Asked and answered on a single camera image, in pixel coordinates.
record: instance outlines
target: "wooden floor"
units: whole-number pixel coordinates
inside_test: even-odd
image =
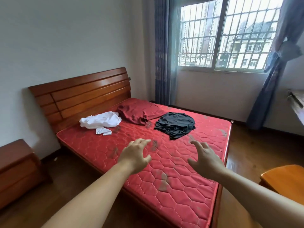
[[[295,136],[274,131],[249,132],[233,125],[227,167],[259,182],[259,176],[274,167],[298,164],[304,166],[304,144]],[[56,211],[100,175],[72,153],[61,154],[46,166],[54,180],[42,184],[6,208],[0,210],[1,228],[38,228]],[[154,215],[120,193],[103,227],[164,226]],[[223,190],[218,227],[260,227],[226,190]]]

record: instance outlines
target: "white cloth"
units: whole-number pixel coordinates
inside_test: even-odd
[[[110,135],[112,134],[111,130],[106,129],[105,127],[115,127],[118,126],[121,122],[121,118],[118,117],[116,112],[105,112],[103,114],[98,114],[95,116],[88,116],[79,120],[80,126],[85,127],[89,130],[96,129],[96,134]]]

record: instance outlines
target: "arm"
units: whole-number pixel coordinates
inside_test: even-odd
[[[304,206],[228,170],[207,143],[192,141],[198,161],[188,163],[201,176],[222,184],[264,228],[304,227]]]
[[[143,149],[151,140],[137,139],[122,151],[118,163],[62,207],[43,228],[100,228],[123,184],[151,161]]]

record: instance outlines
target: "blue curtain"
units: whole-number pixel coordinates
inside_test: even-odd
[[[175,0],[154,0],[155,22],[155,101],[174,104],[176,96],[176,32],[179,11]]]
[[[302,56],[297,42],[303,31],[304,0],[284,0],[272,52],[266,61],[264,72],[268,77],[247,119],[248,128],[262,128],[287,62]]]

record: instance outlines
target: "white wall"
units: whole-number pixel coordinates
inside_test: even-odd
[[[131,95],[147,99],[142,24],[137,0],[1,0],[0,146],[59,148],[28,86],[125,66]]]
[[[149,25],[151,99],[155,99],[154,0],[147,3],[145,22]],[[304,34],[298,43],[304,51]],[[304,135],[304,126],[287,102],[287,90],[304,89],[304,56],[290,61],[285,69],[266,127]],[[176,106],[245,122],[266,74],[202,73],[179,71]]]

